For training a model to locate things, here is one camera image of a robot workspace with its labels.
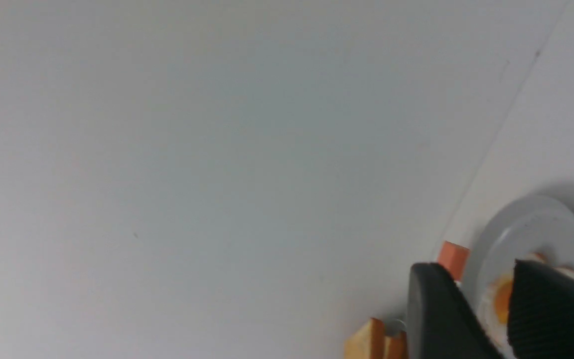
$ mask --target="orange cube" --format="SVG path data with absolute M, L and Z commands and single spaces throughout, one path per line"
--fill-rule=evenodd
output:
M 451 273 L 453 279 L 460 280 L 462 279 L 464 265 L 467 258 L 469 258 L 469 253 L 471 253 L 469 248 L 445 241 L 442 244 L 440 255 L 437 257 L 437 262 Z

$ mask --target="bread slice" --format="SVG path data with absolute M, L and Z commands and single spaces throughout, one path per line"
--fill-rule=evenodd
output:
M 344 359 L 383 359 L 385 324 L 371 318 L 344 343 Z

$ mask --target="egg yolk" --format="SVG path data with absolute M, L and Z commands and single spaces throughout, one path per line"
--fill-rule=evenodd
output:
M 497 321 L 500 324 L 506 324 L 508 322 L 508 304 L 511 300 L 511 293 L 513 292 L 513 280 L 504 282 L 499 288 L 495 295 L 495 314 L 497 315 Z

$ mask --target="fried egg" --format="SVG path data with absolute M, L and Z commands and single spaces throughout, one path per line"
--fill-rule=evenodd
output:
M 546 263 L 546 258 L 539 253 L 531 253 L 524 257 L 529 261 Z M 513 271 L 504 273 L 485 289 L 478 306 L 477 316 L 488 337 L 503 353 L 512 353 L 508 345 L 506 324 L 508 323 L 508 308 L 513 292 Z

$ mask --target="white plate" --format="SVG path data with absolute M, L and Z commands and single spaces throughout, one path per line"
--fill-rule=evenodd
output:
M 524 197 L 492 218 L 473 246 L 462 275 L 460 289 L 474 312 L 487 286 L 512 271 L 515 259 L 532 252 L 544 254 L 552 266 L 574 269 L 574 214 L 562 202 Z

